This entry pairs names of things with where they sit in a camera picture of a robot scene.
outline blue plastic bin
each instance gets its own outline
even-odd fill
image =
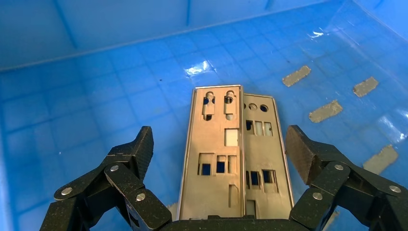
[[[145,178],[178,201],[191,92],[242,84],[356,165],[392,145],[381,175],[408,187],[408,3],[403,0],[0,1],[0,230],[36,231],[53,193],[112,146],[153,128]],[[282,78],[312,71],[288,88]],[[373,76],[364,97],[353,87]],[[338,100],[320,123],[308,114]],[[295,198],[305,190],[291,167]],[[346,210],[330,230],[364,230]],[[126,230],[114,209],[92,230]]]

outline screw head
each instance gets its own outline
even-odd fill
[[[136,200],[137,201],[142,201],[146,198],[146,195],[144,193],[141,193],[139,195],[136,196]]]
[[[396,186],[394,186],[394,185],[391,185],[391,186],[390,186],[390,189],[391,189],[391,191],[394,191],[394,192],[396,192],[396,193],[400,193],[400,192],[401,192],[401,189],[398,188],[398,187],[396,187]]]
[[[335,165],[334,166],[337,170],[343,170],[344,168],[343,168],[343,166],[341,166],[341,165]]]
[[[65,195],[68,195],[70,192],[72,192],[72,188],[68,187],[62,190],[61,195],[65,196]]]
[[[323,199],[323,195],[319,192],[314,192],[313,193],[313,198],[315,198],[316,200],[321,200]]]
[[[111,172],[115,172],[118,169],[119,169],[119,166],[114,165],[114,166],[111,167]]]

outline blue bin floor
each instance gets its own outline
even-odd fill
[[[382,176],[408,187],[407,53],[405,40],[352,1],[329,1],[0,73],[4,217],[13,230],[38,230],[55,190],[143,125],[155,142],[146,187],[165,205],[177,202],[192,90],[220,84],[275,97],[283,133],[297,124],[356,165],[393,145],[399,158]],[[303,65],[310,75],[283,85]],[[357,97],[354,85],[370,76],[378,87]],[[335,99],[340,114],[309,120]],[[293,168],[291,176],[298,199],[305,186]],[[331,229],[357,227],[341,210]],[[111,210],[93,230],[125,228]]]

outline round hole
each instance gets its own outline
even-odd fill
[[[268,107],[265,106],[265,105],[261,105],[261,106],[259,107],[259,109],[261,109],[261,111],[263,111],[263,112],[267,112],[267,111],[268,111]]]
[[[232,103],[232,97],[229,97],[229,96],[225,97],[225,103],[226,104]]]
[[[253,104],[253,103],[250,103],[250,104],[248,105],[248,108],[249,108],[251,111],[255,111],[256,109],[258,109],[258,107],[257,107],[255,104]]]

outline rectangular cutout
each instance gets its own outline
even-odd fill
[[[255,121],[255,135],[257,136],[263,136],[263,130],[262,130],[262,122],[260,121]]]
[[[264,183],[268,184],[268,183],[273,183],[272,182],[272,175],[270,173],[270,170],[262,170],[262,176],[264,177]]]
[[[237,174],[237,157],[234,155],[228,156],[228,173]]]
[[[238,146],[238,129],[237,128],[225,129],[224,145],[228,147]]]
[[[202,176],[210,176],[211,175],[211,164],[203,164],[201,168],[201,175]]]
[[[251,185],[253,189],[260,189],[259,173],[251,171]]]
[[[249,172],[245,171],[245,176],[246,176],[246,188],[249,189]]]
[[[252,120],[247,120],[246,121],[246,131],[248,134],[253,134],[254,133],[254,123]]]
[[[228,187],[228,207],[234,207],[238,205],[238,188],[234,184],[230,184]]]
[[[278,182],[276,178],[276,171],[275,170],[262,170],[262,176],[264,177],[265,192],[278,193],[279,189],[278,189]]]
[[[272,125],[269,122],[265,122],[265,135],[272,136]]]
[[[211,175],[211,163],[213,162],[213,156],[213,153],[200,153],[198,155],[197,175]]]
[[[217,156],[217,169],[216,173],[225,173],[225,156],[218,155]]]
[[[256,218],[256,202],[254,200],[247,200],[246,201],[246,215],[254,215]]]

